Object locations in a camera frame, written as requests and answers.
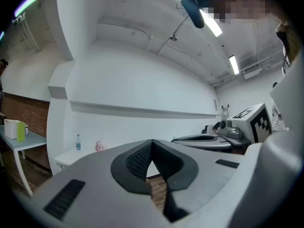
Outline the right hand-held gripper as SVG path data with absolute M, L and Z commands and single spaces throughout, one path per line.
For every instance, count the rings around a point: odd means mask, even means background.
M 229 150 L 232 145 L 241 147 L 262 143 L 272 134 L 272 125 L 264 103 L 250 106 L 235 116 L 220 122 L 217 134 L 197 134 L 175 138 L 171 142 L 196 149 L 211 151 Z

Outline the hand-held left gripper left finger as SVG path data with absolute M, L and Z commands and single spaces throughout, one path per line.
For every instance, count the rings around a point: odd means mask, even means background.
M 21 197 L 26 212 L 44 227 L 55 228 L 164 228 L 169 221 L 153 204 L 150 195 L 130 193 L 111 174 L 117 155 L 144 143 L 132 142 L 89 154 L 46 181 L 30 197 Z M 44 208 L 71 181 L 84 187 L 62 219 Z

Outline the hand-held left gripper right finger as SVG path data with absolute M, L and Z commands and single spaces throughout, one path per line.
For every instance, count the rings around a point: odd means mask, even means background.
M 163 213 L 152 223 L 230 223 L 244 193 L 247 156 L 153 140 L 153 161 L 167 183 Z

